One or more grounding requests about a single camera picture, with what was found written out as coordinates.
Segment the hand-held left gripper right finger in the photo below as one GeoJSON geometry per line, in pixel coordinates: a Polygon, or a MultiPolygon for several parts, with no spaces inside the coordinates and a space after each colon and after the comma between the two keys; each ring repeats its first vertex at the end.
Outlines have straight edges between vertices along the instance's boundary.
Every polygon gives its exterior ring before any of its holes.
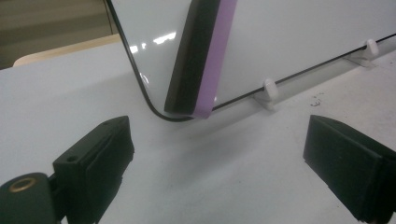
{"type": "Polygon", "coordinates": [[[359,221],[387,224],[396,212],[396,152],[345,123],[312,115],[305,162],[359,221]]]}

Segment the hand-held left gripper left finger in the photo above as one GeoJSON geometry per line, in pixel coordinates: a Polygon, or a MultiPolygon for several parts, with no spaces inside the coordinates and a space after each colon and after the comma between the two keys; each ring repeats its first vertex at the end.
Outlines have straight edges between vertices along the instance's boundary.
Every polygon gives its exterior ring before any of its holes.
{"type": "Polygon", "coordinates": [[[53,162],[69,224],[101,219],[133,157],[129,118],[122,116],[102,122],[53,162]]]}

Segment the purple and black whiteboard eraser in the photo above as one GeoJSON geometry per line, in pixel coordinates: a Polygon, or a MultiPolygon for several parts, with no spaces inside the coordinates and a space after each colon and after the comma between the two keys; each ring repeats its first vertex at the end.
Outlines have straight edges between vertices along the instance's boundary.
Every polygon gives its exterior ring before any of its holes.
{"type": "Polygon", "coordinates": [[[192,0],[164,111],[206,119],[212,113],[237,0],[192,0]]]}

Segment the white plastic whiteboard foot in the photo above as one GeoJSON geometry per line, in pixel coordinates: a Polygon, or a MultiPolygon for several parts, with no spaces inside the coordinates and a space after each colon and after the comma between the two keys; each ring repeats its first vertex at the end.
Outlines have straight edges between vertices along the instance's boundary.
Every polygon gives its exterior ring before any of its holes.
{"type": "Polygon", "coordinates": [[[378,54],[377,43],[373,39],[368,39],[361,49],[348,54],[345,59],[362,67],[373,67],[372,59],[378,54]]]}
{"type": "Polygon", "coordinates": [[[278,97],[278,89],[276,83],[271,79],[267,78],[262,84],[263,90],[254,94],[254,99],[262,107],[267,110],[274,110],[274,101],[278,97]]]}

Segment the light wooden table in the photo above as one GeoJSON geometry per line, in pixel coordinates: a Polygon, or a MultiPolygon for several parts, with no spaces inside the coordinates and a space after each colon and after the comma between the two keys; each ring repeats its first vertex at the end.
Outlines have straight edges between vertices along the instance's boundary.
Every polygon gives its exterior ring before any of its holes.
{"type": "Polygon", "coordinates": [[[95,38],[95,39],[84,41],[84,42],[79,42],[77,44],[72,44],[72,45],[68,45],[68,46],[64,46],[64,47],[60,47],[60,48],[56,48],[56,49],[49,49],[49,50],[44,50],[44,51],[40,51],[37,53],[29,54],[29,55],[19,58],[13,64],[13,66],[16,67],[16,66],[20,66],[20,65],[24,65],[24,64],[28,64],[28,63],[40,62],[43,60],[62,56],[65,54],[82,51],[85,49],[101,47],[104,45],[113,44],[113,43],[117,43],[117,42],[121,42],[121,38],[120,38],[119,34],[108,35],[108,36],[95,38]]]}

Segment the white whiteboard with black edge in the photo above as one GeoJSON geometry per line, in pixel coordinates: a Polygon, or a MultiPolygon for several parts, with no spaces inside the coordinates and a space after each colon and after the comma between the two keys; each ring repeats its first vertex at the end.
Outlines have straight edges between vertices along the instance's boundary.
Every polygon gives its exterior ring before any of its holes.
{"type": "MultiPolygon", "coordinates": [[[[151,111],[201,119],[164,111],[192,0],[106,1],[151,111]]],[[[394,36],[396,0],[237,0],[212,113],[267,78],[277,84],[394,36]]]]}

